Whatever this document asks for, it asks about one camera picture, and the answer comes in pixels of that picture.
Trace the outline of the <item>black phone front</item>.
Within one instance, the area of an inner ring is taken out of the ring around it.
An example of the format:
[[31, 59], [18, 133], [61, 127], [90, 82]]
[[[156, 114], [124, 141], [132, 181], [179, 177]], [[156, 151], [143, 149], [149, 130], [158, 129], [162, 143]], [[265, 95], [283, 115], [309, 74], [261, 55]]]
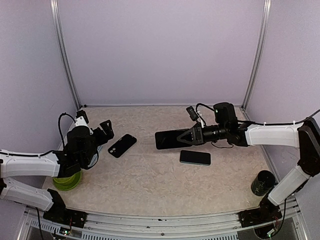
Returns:
[[180, 142], [177, 137], [183, 134], [188, 129], [177, 129], [177, 130], [166, 130], [158, 131], [154, 134], [155, 146], [157, 150], [168, 150], [168, 149], [178, 149], [178, 148], [188, 148], [191, 144]]

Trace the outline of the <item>black phone case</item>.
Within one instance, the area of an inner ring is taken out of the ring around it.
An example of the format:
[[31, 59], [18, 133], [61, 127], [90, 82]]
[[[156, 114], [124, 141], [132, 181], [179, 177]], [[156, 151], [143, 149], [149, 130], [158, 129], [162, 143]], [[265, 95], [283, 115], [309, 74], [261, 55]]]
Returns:
[[115, 158], [120, 158], [136, 142], [137, 139], [134, 136], [125, 134], [108, 149], [108, 153]]

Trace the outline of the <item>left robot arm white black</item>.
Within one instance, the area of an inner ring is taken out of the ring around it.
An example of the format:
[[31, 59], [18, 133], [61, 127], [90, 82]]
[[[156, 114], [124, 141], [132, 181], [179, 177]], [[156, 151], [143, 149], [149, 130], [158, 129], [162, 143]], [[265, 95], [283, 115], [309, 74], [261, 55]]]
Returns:
[[89, 128], [85, 120], [76, 119], [67, 133], [67, 144], [62, 150], [47, 153], [0, 152], [0, 198], [35, 207], [63, 223], [70, 218], [59, 193], [52, 189], [39, 189], [15, 180], [19, 176], [46, 176], [69, 178], [89, 170], [98, 162], [99, 149], [114, 137], [112, 122], [106, 120], [96, 129]]

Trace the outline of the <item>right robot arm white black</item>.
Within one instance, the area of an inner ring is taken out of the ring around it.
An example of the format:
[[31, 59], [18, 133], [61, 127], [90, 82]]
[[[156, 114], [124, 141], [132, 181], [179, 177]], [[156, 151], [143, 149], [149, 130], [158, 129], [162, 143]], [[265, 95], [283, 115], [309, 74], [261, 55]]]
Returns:
[[257, 123], [238, 120], [235, 107], [220, 102], [210, 108], [215, 125], [207, 125], [197, 107], [186, 108], [196, 123], [177, 137], [177, 141], [193, 146], [226, 140], [230, 145], [286, 146], [299, 149], [297, 165], [268, 193], [267, 201], [256, 210], [256, 218], [266, 222], [287, 197], [303, 186], [311, 177], [320, 173], [320, 128], [312, 116], [289, 123]]

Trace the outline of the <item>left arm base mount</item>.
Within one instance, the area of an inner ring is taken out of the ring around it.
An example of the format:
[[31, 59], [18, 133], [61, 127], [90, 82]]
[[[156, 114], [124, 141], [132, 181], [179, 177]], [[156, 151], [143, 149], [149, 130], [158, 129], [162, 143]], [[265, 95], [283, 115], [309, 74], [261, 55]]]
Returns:
[[43, 218], [55, 223], [83, 229], [88, 214], [84, 211], [67, 208], [57, 191], [53, 189], [48, 189], [47, 191], [52, 197], [53, 205], [49, 210], [44, 211]]

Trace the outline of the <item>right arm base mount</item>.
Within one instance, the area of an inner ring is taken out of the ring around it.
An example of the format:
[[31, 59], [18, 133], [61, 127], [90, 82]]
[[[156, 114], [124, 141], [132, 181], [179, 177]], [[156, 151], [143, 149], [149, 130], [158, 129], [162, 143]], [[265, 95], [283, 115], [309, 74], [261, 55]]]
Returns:
[[280, 207], [274, 205], [265, 196], [259, 203], [259, 206], [249, 210], [243, 210], [238, 213], [242, 228], [251, 227], [275, 221], [283, 217]]

